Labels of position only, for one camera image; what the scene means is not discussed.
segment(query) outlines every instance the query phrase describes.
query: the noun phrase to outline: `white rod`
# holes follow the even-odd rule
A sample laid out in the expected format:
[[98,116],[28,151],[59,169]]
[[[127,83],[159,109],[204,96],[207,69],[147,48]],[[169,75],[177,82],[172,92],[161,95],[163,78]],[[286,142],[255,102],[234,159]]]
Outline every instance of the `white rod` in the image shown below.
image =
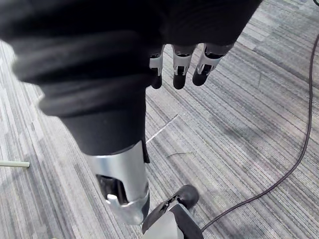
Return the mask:
[[29,162],[17,162],[17,161],[0,161],[0,166],[28,168],[30,166],[30,163]]

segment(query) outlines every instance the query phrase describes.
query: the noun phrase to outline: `gray striped carpet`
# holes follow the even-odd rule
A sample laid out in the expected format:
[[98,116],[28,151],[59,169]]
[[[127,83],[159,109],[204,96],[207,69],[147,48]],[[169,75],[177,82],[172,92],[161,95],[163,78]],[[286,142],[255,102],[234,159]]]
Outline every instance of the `gray striped carpet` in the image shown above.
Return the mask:
[[[214,216],[276,182],[305,138],[308,70],[319,33],[313,0],[266,0],[203,87],[172,87],[172,52],[163,87],[147,90],[151,208],[184,184],[201,198],[192,214]],[[314,119],[304,161],[277,189],[211,226],[206,239],[319,239],[319,57]],[[59,119],[44,116],[41,91],[19,83],[11,49],[0,45],[0,239],[136,239],[139,227],[114,218],[88,165]]]

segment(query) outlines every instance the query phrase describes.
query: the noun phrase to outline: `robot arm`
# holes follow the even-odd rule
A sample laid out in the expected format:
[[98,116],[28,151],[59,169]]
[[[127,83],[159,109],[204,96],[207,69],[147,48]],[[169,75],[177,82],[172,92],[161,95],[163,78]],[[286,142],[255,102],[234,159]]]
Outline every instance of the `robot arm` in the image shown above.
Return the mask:
[[163,45],[172,44],[181,89],[202,85],[261,0],[4,0],[0,38],[14,49],[18,79],[37,84],[39,106],[67,126],[112,210],[141,224],[149,210],[145,89],[162,84]]

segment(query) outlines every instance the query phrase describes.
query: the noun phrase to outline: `black sleeve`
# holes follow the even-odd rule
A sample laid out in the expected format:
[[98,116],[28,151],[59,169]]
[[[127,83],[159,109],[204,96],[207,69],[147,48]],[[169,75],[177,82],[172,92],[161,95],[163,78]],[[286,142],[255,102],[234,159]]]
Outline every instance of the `black sleeve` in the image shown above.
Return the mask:
[[14,73],[41,87],[40,108],[60,117],[89,155],[111,154],[145,137],[145,89],[153,77],[142,36],[149,26],[141,19],[148,16],[141,14],[148,11],[121,3],[0,3],[0,38],[17,55]]
[[233,44],[261,0],[1,0],[0,38],[89,155],[145,137],[146,46]]

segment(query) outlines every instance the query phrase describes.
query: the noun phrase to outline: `black cable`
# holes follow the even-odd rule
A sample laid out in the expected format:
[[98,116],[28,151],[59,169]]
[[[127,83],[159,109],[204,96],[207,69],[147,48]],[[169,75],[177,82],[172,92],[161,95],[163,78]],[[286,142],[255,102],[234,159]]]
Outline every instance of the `black cable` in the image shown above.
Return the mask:
[[307,146],[308,146],[308,142],[309,142],[309,138],[310,138],[310,131],[311,131],[311,125],[312,125],[312,111],[313,111],[313,64],[314,64],[314,57],[315,57],[315,52],[316,52],[316,47],[319,41],[319,34],[316,38],[314,47],[313,47],[313,51],[311,54],[311,58],[310,58],[310,67],[309,67],[309,112],[308,112],[308,128],[307,128],[307,134],[306,134],[306,139],[305,139],[305,143],[304,143],[304,147],[301,151],[300,157],[298,159],[298,161],[294,164],[294,166],[281,178],[278,180],[278,182],[276,182],[274,185],[272,185],[270,188],[268,188],[266,191],[258,194],[257,196],[250,198],[244,202],[241,202],[239,204],[237,204],[236,206],[228,209],[227,211],[223,212],[222,214],[220,214],[219,216],[217,216],[216,218],[214,218],[213,220],[211,220],[209,223],[207,223],[202,229],[201,232],[204,232],[210,225],[212,225],[214,222],[216,222],[218,219],[220,219],[221,217],[225,216],[226,214],[230,213],[231,211],[247,204],[247,203],[251,203],[252,201],[261,198],[262,196],[266,195],[267,193],[269,193],[270,191],[272,191],[274,188],[276,188],[279,184],[281,184],[300,164],[300,162],[302,161]]

